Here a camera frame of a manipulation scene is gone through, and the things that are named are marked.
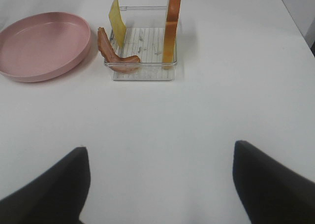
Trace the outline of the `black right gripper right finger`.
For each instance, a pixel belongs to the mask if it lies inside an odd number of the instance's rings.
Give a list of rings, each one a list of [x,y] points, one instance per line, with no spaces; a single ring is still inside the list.
[[[233,182],[252,224],[313,224],[315,184],[247,141],[234,146]]]

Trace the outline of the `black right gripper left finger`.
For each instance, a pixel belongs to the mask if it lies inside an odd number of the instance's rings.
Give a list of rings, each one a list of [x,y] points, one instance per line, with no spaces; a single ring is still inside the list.
[[[91,185],[88,151],[77,147],[0,201],[2,224],[80,224]]]

